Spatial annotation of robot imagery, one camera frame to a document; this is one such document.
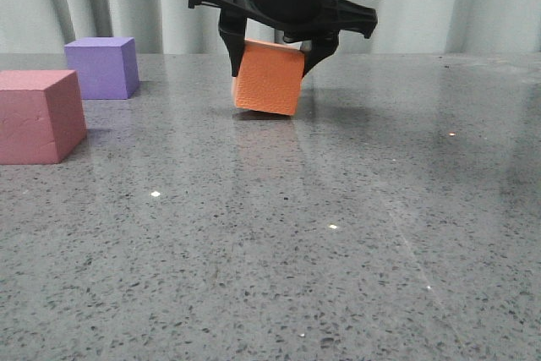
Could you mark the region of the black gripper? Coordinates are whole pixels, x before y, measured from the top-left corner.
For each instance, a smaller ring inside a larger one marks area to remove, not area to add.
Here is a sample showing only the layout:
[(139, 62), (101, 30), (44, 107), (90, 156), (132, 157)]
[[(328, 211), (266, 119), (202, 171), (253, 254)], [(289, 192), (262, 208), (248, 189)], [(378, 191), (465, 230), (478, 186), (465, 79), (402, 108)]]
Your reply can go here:
[(303, 76), (336, 52), (338, 32), (346, 30), (369, 38), (377, 25), (374, 9), (348, 0), (188, 0), (188, 6), (221, 10), (218, 30), (233, 78), (238, 76), (243, 60), (249, 19), (283, 32), (290, 42), (303, 41)]

